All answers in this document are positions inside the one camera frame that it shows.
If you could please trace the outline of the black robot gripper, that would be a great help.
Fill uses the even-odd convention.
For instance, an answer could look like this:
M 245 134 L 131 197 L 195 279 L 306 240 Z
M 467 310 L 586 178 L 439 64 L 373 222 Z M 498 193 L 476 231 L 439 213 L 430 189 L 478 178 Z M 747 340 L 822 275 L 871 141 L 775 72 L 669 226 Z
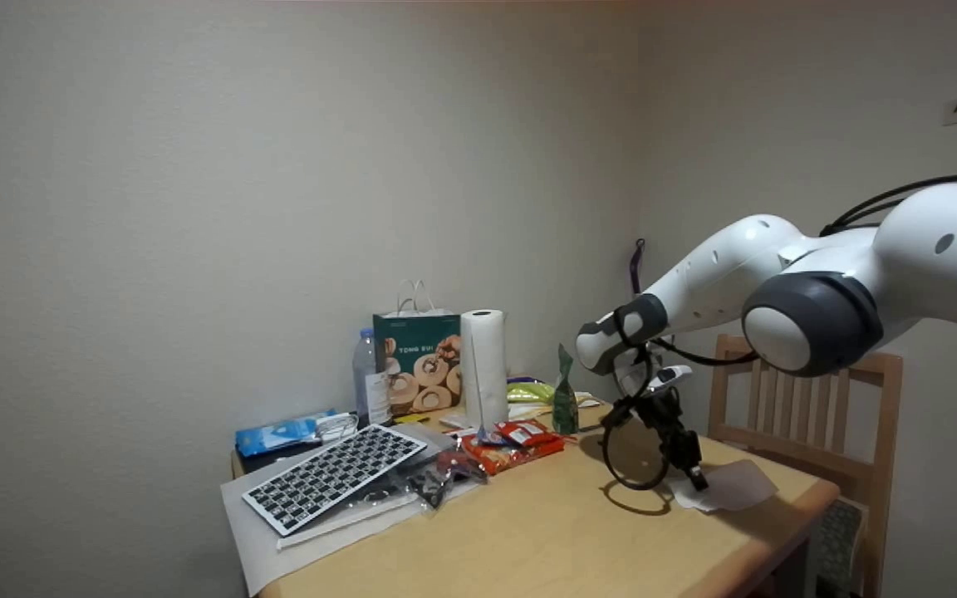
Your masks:
M 680 423 L 679 383 L 688 377 L 688 366 L 660 366 L 634 395 L 625 395 L 607 413 L 607 436 L 625 433 L 630 423 L 653 433 L 660 461 L 646 457 L 652 479 L 663 479 L 679 468 L 693 491 L 708 491 L 710 480 L 700 468 L 700 443 Z

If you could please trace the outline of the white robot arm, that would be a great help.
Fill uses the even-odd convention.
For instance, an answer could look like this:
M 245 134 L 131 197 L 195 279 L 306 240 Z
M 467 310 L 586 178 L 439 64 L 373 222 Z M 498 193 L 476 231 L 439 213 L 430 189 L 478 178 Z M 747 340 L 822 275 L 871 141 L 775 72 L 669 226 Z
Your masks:
M 957 182 L 907 193 L 877 226 L 825 236 L 783 214 L 745 214 L 586 321 L 574 350 L 586 368 L 613 374 L 663 331 L 731 317 L 788 374 L 846 368 L 920 317 L 957 321 Z

